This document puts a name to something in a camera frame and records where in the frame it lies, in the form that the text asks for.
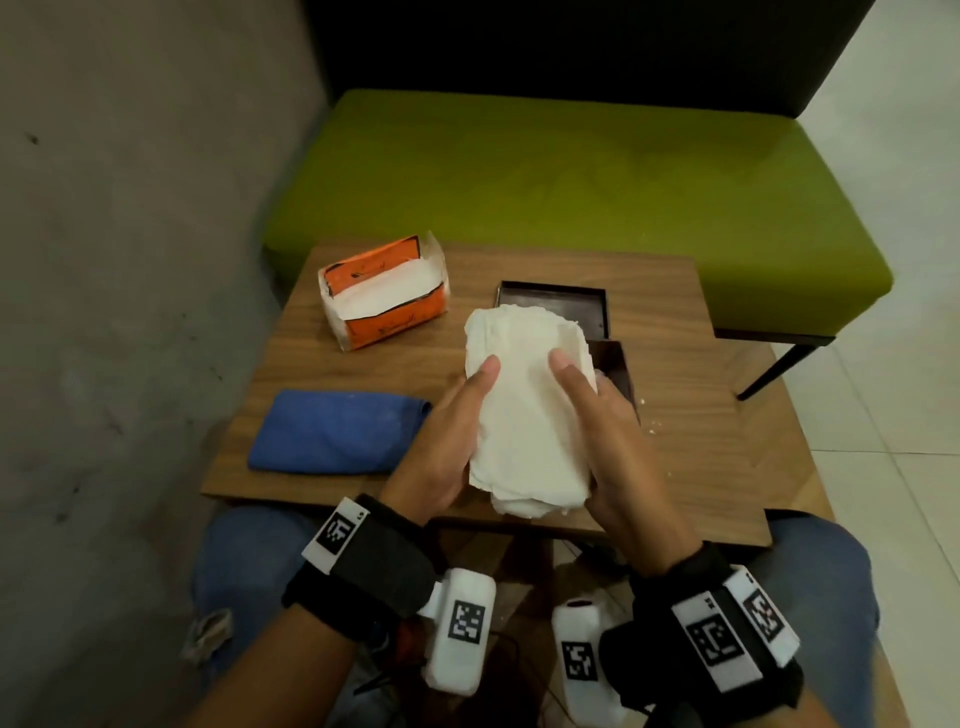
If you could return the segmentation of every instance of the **microfiber cloth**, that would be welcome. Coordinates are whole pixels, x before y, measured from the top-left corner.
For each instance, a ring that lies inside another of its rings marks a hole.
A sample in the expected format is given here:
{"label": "microfiber cloth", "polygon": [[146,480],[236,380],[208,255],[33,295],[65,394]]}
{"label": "microfiber cloth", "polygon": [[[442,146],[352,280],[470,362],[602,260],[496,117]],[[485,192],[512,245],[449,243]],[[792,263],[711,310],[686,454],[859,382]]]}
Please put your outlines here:
{"label": "microfiber cloth", "polygon": [[374,392],[302,392],[274,399],[247,465],[281,473],[389,473],[410,448],[430,402]]}

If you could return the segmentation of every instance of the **tissue box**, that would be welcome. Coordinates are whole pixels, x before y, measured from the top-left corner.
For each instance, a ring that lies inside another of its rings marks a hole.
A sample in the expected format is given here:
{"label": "tissue box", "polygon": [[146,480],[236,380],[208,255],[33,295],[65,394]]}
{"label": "tissue box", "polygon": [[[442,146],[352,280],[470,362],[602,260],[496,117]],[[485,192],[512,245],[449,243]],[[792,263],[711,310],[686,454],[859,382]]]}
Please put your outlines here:
{"label": "tissue box", "polygon": [[444,313],[450,280],[428,232],[341,260],[319,273],[326,319],[349,352]]}

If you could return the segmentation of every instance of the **wooden table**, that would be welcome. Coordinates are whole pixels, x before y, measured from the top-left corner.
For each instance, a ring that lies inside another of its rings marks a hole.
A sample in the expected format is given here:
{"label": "wooden table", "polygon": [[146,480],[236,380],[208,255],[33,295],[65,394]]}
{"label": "wooden table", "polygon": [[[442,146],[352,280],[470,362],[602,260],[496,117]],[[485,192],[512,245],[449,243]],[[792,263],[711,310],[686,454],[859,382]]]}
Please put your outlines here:
{"label": "wooden table", "polygon": [[[611,338],[623,344],[637,411],[667,482],[701,536],[732,544],[771,543],[733,396],[721,380],[718,342],[690,258],[518,250],[444,244],[450,310],[439,319],[356,352],[341,352],[324,316],[317,271],[381,244],[318,245],[310,254],[250,389],[201,492],[208,496],[335,505],[376,493],[384,475],[291,475],[247,468],[263,418],[282,389],[395,392],[435,400],[464,368],[464,323],[493,305],[500,281],[605,288]],[[586,510],[525,521],[497,514],[490,496],[467,487],[447,523],[597,536]]]}

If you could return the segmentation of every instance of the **black metal leg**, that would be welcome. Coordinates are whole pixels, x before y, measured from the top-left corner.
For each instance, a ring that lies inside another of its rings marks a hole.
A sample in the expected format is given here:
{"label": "black metal leg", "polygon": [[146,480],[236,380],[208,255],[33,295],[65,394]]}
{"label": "black metal leg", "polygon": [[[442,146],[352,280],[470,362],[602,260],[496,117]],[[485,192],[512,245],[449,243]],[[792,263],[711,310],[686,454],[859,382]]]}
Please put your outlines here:
{"label": "black metal leg", "polygon": [[778,378],[795,364],[802,362],[818,349],[820,349],[820,347],[810,346],[809,344],[794,344],[790,351],[777,359],[770,369],[760,375],[753,384],[738,394],[736,398],[740,401],[748,400],[767,386],[767,384]]}

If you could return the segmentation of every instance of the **concrete wall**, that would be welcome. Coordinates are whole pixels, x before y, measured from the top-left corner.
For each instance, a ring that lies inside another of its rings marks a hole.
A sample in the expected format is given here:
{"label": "concrete wall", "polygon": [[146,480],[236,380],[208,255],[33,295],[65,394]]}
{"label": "concrete wall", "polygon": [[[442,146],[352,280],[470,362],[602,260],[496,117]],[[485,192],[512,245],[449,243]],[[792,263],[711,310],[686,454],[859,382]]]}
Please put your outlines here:
{"label": "concrete wall", "polygon": [[294,0],[0,1],[0,725],[150,725],[326,107]]}

